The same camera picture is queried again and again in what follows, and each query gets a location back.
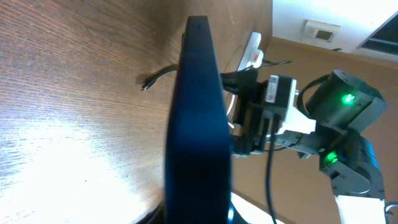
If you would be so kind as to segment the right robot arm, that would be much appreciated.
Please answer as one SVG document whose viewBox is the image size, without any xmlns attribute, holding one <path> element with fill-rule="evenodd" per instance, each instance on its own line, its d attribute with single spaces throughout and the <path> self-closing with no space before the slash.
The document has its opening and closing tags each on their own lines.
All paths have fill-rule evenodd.
<svg viewBox="0 0 398 224">
<path fill-rule="evenodd" d="M 362 132 L 386 109 L 382 95 L 366 82 L 334 70 L 310 83 L 308 101 L 294 78 L 270 75 L 263 82 L 255 68 L 224 73 L 224 90 L 237 105 L 230 124 L 233 154 L 250 156 L 291 149 L 301 159 L 319 158 L 331 183 L 342 223 L 387 223 L 384 179 L 372 144 Z"/>
</svg>

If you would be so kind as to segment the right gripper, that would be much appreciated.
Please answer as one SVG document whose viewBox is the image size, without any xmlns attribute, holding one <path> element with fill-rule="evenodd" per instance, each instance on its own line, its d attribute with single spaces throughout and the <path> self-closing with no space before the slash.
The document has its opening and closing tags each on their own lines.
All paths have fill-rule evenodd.
<svg viewBox="0 0 398 224">
<path fill-rule="evenodd" d="M 267 142 L 267 121 L 262 115 L 267 82 L 257 78 L 257 70 L 221 74 L 223 89 L 238 98 L 232 122 L 240 126 L 239 133 L 232 135 L 234 156 L 260 154 Z"/>
</svg>

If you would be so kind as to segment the blue Samsung Galaxy smartphone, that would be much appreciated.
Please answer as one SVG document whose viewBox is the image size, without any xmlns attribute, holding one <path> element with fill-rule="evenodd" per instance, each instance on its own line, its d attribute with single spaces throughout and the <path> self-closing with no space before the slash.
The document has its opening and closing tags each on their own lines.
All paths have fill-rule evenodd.
<svg viewBox="0 0 398 224">
<path fill-rule="evenodd" d="M 209 20 L 182 38 L 165 147 L 167 223 L 231 223 L 231 136 Z"/>
</svg>

